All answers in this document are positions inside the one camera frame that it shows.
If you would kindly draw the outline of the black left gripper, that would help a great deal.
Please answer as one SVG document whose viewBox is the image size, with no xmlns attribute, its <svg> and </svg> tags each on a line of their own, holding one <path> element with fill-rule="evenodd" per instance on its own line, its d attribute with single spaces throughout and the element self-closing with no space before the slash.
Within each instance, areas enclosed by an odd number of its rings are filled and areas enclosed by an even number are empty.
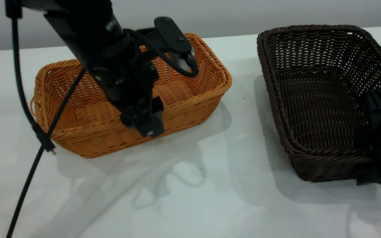
<svg viewBox="0 0 381 238">
<path fill-rule="evenodd" d="M 164 105 L 152 98 L 158 73 L 152 51 L 93 50 L 88 52 L 88 72 L 115 107 L 122 107 L 121 122 L 138 129 L 142 137 L 156 138 L 164 133 Z"/>
</svg>

